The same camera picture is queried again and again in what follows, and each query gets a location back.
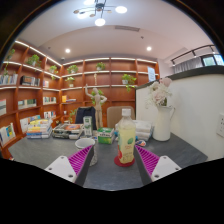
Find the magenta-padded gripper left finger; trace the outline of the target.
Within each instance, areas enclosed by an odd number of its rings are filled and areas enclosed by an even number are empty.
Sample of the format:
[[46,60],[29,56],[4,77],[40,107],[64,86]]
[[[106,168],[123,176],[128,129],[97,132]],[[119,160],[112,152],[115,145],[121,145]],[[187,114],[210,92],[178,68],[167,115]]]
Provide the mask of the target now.
[[46,171],[78,186],[83,186],[93,155],[93,146],[87,146],[69,157],[59,156],[46,168]]

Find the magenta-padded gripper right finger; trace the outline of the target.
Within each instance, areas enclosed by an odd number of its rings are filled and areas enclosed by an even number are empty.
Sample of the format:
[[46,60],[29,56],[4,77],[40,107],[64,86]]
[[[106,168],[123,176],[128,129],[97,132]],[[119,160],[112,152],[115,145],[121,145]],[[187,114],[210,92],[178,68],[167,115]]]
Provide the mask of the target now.
[[159,157],[138,145],[135,146],[134,157],[144,185],[148,185],[181,169],[168,156]]

